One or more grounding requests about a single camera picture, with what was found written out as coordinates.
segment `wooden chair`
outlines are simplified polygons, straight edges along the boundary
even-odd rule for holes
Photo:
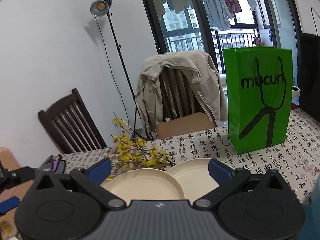
[[[41,110],[38,117],[64,154],[107,147],[76,88],[47,111]]]
[[[179,69],[165,67],[160,76],[164,122],[156,127],[158,139],[215,128]]]

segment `white plate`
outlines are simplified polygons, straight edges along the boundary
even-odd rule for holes
[[[200,158],[179,163],[167,170],[181,185],[184,196],[193,204],[195,200],[219,187],[209,175],[210,159]]]
[[[184,199],[180,184],[167,172],[156,169],[128,171],[114,178],[104,188],[130,204],[132,199]]]
[[[101,187],[105,188],[105,186],[110,182],[112,181],[112,179],[106,179],[104,182],[101,183]]]

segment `white pot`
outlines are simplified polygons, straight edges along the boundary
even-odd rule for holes
[[[293,86],[292,87],[292,99],[298,98],[300,96],[300,88]]]

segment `lamp head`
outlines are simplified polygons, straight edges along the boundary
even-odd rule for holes
[[[112,0],[97,0],[90,6],[90,12],[96,16],[104,16],[108,13]]]

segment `tablecloth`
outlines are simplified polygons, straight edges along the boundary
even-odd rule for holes
[[[263,150],[237,155],[228,136],[228,127],[195,132],[148,142],[172,153],[174,163],[196,158],[217,158],[234,168],[243,167],[251,173],[264,174],[268,169],[278,170],[298,200],[311,204],[311,192],[319,175],[320,124],[301,109],[292,110],[285,142]],[[115,149],[95,150],[63,155],[66,172],[76,166],[88,168],[105,155],[114,156]],[[112,174],[122,171],[113,162]]]

